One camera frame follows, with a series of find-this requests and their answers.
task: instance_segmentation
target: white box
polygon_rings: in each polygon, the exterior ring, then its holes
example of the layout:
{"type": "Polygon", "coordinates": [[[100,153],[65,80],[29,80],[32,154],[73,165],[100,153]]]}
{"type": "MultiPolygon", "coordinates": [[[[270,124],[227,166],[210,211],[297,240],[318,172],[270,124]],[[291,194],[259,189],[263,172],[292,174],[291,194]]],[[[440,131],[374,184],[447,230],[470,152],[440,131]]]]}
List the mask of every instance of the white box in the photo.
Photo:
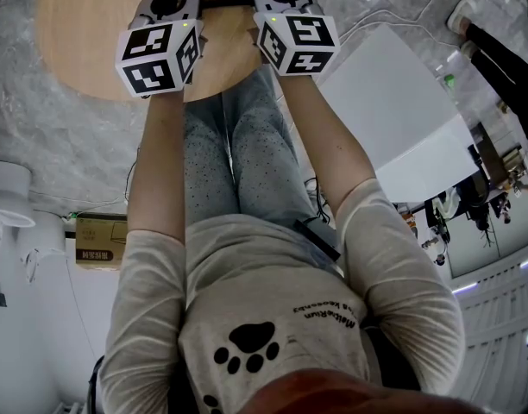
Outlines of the white box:
{"type": "Polygon", "coordinates": [[[255,22],[258,47],[279,75],[318,75],[341,51],[333,17],[259,12],[255,22]]]}

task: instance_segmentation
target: leg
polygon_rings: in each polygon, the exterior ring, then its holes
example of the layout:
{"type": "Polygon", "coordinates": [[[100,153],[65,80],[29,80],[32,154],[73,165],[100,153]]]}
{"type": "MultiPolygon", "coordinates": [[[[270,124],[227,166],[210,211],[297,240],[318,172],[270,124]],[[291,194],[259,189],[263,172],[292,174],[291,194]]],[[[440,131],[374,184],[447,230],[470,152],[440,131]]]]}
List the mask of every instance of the leg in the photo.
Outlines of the leg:
{"type": "Polygon", "coordinates": [[[219,96],[185,106],[185,225],[239,213],[223,137],[219,96]]]}
{"type": "Polygon", "coordinates": [[[518,104],[516,100],[517,86],[481,51],[473,54],[471,63],[475,65],[500,98],[515,112],[518,104]]]}
{"type": "Polygon", "coordinates": [[[514,84],[484,53],[473,54],[471,63],[519,117],[528,140],[528,80],[514,84]]]}
{"type": "Polygon", "coordinates": [[[528,63],[484,30],[471,23],[466,31],[471,40],[488,55],[517,85],[528,81],[528,63]]]}
{"type": "Polygon", "coordinates": [[[270,84],[262,67],[226,91],[223,105],[241,212],[291,228],[316,213],[270,84]]]}

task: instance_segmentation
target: paw print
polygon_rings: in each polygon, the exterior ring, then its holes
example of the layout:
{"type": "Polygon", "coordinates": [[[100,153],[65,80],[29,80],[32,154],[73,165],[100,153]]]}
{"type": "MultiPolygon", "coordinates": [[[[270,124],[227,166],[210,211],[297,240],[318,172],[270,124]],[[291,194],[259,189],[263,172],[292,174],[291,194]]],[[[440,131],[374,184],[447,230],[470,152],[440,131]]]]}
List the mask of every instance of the paw print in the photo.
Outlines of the paw print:
{"type": "Polygon", "coordinates": [[[212,396],[204,396],[203,402],[209,408],[212,408],[211,414],[222,414],[222,412],[218,409],[218,401],[216,398],[212,396]]]}
{"type": "MultiPolygon", "coordinates": [[[[275,325],[271,322],[261,324],[245,324],[229,333],[229,339],[245,354],[251,354],[247,360],[246,368],[250,373],[258,373],[264,365],[264,357],[256,352],[266,347],[266,358],[273,361],[280,353],[277,342],[268,343],[275,333],[275,325]]],[[[218,365],[228,362],[228,373],[235,374],[241,367],[241,359],[237,356],[229,358],[227,348],[219,348],[214,354],[214,361],[218,365]]]]}

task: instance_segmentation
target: marker cube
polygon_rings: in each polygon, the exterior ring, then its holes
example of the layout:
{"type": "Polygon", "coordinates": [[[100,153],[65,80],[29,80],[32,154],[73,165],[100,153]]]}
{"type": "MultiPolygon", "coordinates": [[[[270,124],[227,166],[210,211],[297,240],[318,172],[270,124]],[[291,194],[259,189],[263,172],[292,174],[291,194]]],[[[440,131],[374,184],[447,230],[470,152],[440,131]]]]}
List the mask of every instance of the marker cube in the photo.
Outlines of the marker cube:
{"type": "Polygon", "coordinates": [[[341,51],[333,17],[258,12],[255,21],[258,47],[279,75],[318,75],[341,51]]]}
{"type": "Polygon", "coordinates": [[[202,29],[191,19],[122,32],[115,67],[131,96],[181,91],[201,56],[202,29]]]}

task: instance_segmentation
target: equipment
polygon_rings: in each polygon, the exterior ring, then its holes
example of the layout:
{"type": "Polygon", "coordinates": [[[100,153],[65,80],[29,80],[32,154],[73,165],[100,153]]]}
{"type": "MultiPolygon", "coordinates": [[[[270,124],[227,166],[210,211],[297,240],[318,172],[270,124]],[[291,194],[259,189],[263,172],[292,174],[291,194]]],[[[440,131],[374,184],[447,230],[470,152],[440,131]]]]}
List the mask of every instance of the equipment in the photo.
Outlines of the equipment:
{"type": "Polygon", "coordinates": [[[317,0],[142,0],[120,35],[116,70],[133,97],[181,91],[201,57],[203,8],[255,6],[258,47],[279,75],[318,75],[340,51],[317,0]]]}

